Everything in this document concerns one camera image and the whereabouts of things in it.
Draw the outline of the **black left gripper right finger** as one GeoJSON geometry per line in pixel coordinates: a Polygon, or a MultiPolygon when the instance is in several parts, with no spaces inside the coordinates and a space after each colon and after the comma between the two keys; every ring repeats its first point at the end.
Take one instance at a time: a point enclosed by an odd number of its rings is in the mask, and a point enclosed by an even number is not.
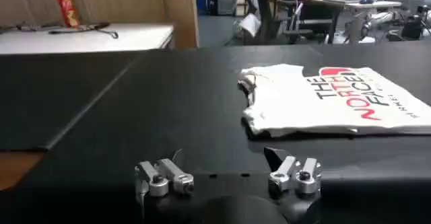
{"type": "Polygon", "coordinates": [[[311,157],[301,162],[287,151],[273,147],[263,149],[271,169],[268,175],[270,194],[293,190],[296,194],[315,194],[321,191],[321,164],[311,157]]]}

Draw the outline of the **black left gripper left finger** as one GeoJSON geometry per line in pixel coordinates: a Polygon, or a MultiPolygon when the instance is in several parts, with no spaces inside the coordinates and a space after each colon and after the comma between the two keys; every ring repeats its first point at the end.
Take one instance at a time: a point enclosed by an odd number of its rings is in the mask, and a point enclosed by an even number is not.
{"type": "Polygon", "coordinates": [[[134,167],[135,196],[165,197],[170,191],[180,195],[194,192],[194,176],[179,167],[182,149],[176,150],[170,157],[150,161],[140,161],[134,167]]]}

